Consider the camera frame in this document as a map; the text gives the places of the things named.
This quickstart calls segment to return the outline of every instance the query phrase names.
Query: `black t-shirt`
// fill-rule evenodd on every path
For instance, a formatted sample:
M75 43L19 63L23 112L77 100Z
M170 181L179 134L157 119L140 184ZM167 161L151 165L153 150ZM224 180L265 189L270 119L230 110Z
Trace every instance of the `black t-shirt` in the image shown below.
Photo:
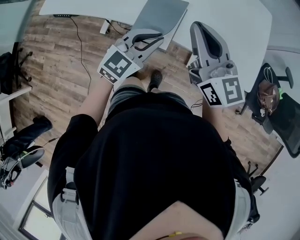
M66 184L67 166L93 239L128 240L181 201L225 237L234 210L233 179L251 193L247 174L216 129L164 97L142 94L119 104L97 131L74 116L58 141L48 180L50 205Z

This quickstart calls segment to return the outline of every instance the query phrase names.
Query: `harness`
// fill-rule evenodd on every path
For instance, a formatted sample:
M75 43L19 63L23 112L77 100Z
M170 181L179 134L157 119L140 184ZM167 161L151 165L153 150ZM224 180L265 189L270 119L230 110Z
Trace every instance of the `harness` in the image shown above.
M225 240L231 240L246 225L251 200L246 189L235 179L235 203L232 222ZM54 220L68 240L92 240L74 184L74 168L66 168L66 187L52 205Z

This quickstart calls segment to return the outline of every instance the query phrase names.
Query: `shorts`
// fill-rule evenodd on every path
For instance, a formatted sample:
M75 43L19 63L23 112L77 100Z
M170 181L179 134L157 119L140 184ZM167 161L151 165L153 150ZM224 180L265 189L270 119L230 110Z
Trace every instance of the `shorts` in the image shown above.
M111 99L111 105L108 110L108 115L112 112L112 110L120 103L135 97L140 94L146 94L146 91L139 86L136 85L125 85L118 88L118 90L114 93ZM172 93L172 92L158 92L156 94L164 94L165 96L168 96L172 100L176 101L177 103L181 104L182 106L189 109L186 102L183 100L182 97L179 95Z

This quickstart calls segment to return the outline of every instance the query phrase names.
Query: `person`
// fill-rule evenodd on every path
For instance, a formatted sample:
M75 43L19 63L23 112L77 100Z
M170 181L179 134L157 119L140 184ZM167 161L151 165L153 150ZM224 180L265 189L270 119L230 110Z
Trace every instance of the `person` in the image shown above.
M180 96L161 92L161 82L158 70L147 91L138 78L127 78L98 131L113 88L101 78L71 118L48 178L50 207L61 229L70 221L58 206L65 202L70 167L75 206L82 208L90 239L155 240L176 231L184 233L177 239L227 237L235 179L250 197L252 190L231 147L222 109L203 100L202 118L195 116ZM72 231L63 233L72 238Z

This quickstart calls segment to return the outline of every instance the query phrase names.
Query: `backpack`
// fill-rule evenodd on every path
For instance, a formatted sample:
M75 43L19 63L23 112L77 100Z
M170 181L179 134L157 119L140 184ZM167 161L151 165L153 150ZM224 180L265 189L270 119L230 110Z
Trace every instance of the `backpack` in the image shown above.
M262 109L271 115L276 110L280 100L278 86L263 80L258 86L257 97Z

